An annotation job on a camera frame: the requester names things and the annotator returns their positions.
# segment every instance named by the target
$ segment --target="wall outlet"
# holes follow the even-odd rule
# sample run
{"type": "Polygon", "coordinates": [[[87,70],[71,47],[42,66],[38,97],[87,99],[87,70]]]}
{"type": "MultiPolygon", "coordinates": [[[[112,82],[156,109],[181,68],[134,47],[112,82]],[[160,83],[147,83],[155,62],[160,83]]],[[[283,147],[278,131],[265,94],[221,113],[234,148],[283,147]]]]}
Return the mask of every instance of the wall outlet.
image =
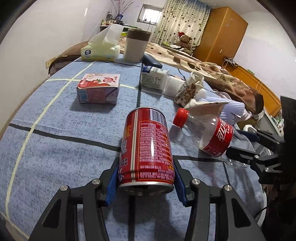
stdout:
{"type": "Polygon", "coordinates": [[[50,67],[51,64],[51,59],[45,62],[45,66],[48,69],[50,67]]]}

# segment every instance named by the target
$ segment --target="pink and red box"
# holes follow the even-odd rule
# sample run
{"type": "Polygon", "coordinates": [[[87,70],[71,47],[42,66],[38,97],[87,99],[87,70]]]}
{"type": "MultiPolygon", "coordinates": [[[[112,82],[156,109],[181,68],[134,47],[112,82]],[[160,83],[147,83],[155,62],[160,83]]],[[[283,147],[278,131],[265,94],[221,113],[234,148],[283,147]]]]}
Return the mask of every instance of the pink and red box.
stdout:
{"type": "Polygon", "coordinates": [[[85,74],[77,85],[80,103],[116,104],[119,74],[85,74]]]}

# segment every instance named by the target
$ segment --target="red can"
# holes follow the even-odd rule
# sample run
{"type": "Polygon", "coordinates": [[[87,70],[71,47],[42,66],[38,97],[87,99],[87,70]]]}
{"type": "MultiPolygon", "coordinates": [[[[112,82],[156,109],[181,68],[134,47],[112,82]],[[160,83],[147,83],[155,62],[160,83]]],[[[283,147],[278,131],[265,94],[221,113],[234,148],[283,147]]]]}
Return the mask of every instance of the red can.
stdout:
{"type": "Polygon", "coordinates": [[[124,127],[118,168],[119,187],[131,195],[169,193],[175,170],[162,112],[151,107],[131,111],[124,127]]]}

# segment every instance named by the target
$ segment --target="stuffed animal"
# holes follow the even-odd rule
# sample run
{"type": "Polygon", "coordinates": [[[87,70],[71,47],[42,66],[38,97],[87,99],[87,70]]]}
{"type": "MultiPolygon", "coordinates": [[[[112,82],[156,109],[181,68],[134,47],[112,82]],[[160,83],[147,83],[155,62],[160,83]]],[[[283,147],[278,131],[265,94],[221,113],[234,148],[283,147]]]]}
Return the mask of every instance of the stuffed animal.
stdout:
{"type": "Polygon", "coordinates": [[[186,35],[186,34],[183,33],[183,32],[178,32],[178,35],[179,35],[180,40],[177,41],[177,42],[175,43],[175,45],[184,48],[183,51],[184,51],[185,53],[191,55],[191,48],[192,48],[192,46],[191,46],[191,42],[192,42],[192,38],[189,37],[188,35],[186,35]]]}

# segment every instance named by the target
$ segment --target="patterned bedspread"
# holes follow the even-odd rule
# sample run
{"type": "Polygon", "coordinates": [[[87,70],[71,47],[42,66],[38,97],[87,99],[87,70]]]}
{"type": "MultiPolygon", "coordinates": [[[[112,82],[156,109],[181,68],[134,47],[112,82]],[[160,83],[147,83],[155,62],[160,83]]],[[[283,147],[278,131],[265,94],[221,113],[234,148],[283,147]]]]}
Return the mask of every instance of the patterned bedspread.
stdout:
{"type": "MultiPolygon", "coordinates": [[[[180,76],[176,68],[163,66],[169,68],[180,76]]],[[[172,153],[193,177],[213,186],[229,183],[253,215],[262,208],[256,173],[233,170],[215,159],[198,159],[203,153],[193,146],[189,134],[172,124],[178,107],[152,89],[139,90],[140,72],[141,64],[125,63],[122,56],[116,63],[75,61],[43,83],[17,112],[0,141],[0,213],[22,239],[29,238],[60,186],[83,186],[110,168],[119,155],[126,116],[138,106],[164,113],[172,153]],[[76,86],[85,73],[121,75],[116,106],[79,104],[76,86]]],[[[112,205],[103,208],[111,241],[184,239],[190,208],[183,207],[175,191],[130,201],[118,192],[112,205]]],[[[79,237],[85,240],[81,207],[78,215],[79,237]]],[[[211,206],[209,240],[214,237],[215,207],[211,206]]]]}

